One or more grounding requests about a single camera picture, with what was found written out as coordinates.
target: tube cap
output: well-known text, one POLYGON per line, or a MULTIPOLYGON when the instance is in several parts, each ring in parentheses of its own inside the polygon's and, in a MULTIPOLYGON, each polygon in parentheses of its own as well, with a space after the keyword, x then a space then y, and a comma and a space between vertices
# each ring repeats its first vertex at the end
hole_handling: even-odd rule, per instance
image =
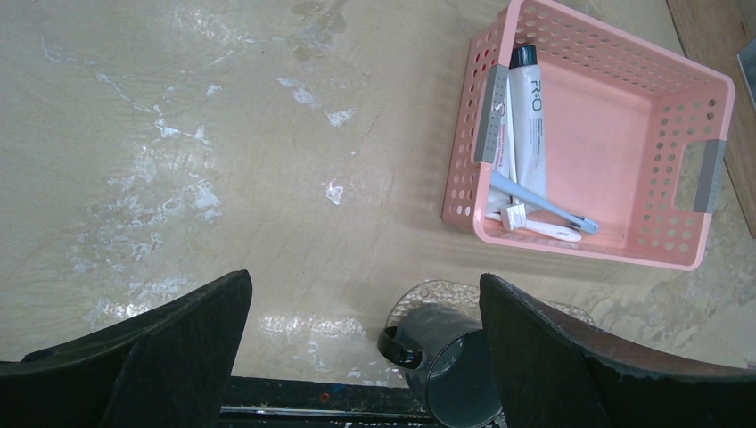
POLYGON ((509 62, 509 70, 536 64, 538 64, 536 46, 527 45, 512 50, 512 60, 509 62))

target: mug handle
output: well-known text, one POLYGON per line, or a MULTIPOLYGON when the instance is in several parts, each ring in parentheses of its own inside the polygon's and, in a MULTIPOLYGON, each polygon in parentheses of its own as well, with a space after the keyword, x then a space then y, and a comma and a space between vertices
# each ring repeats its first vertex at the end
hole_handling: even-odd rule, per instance
POLYGON ((423 353, 420 350, 411 350, 394 339, 397 335, 397 327, 386 327, 378 336, 378 352, 384 358, 397 366, 415 370, 423 361, 423 353))

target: basket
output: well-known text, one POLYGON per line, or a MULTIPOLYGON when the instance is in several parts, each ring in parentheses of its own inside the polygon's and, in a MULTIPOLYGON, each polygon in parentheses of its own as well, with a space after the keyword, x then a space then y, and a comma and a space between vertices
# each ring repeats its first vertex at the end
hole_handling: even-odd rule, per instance
POLYGON ((512 0, 470 45, 443 220, 486 243, 693 270, 703 259, 734 97, 729 77, 680 55, 551 0, 512 0), (601 227, 580 243, 506 232, 485 218, 492 168, 476 152, 490 137, 484 130, 501 87, 487 79, 521 45, 538 48, 542 69, 549 199, 601 227), (693 209, 681 210, 675 195, 691 144, 701 144, 703 161, 693 209))

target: beige tabletop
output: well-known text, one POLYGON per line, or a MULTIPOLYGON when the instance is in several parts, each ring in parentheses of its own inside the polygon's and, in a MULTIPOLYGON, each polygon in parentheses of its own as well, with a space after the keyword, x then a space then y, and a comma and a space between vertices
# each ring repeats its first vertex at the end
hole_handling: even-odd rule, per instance
MULTIPOLYGON (((4 0, 0 359, 244 268, 235 375, 400 386, 374 347, 391 307, 483 272, 657 350, 756 364, 756 241, 727 177, 692 273, 441 222, 467 46, 505 3, 4 0)), ((680 52, 664 0, 565 3, 680 52)))

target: mug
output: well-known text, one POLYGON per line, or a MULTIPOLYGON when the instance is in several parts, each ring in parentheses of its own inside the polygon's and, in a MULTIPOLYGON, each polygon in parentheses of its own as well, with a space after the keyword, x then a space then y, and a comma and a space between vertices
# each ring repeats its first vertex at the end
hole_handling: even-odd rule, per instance
POLYGON ((480 321, 426 304, 378 337, 378 351, 399 367, 428 413, 451 428, 476 428, 502 411, 480 321))

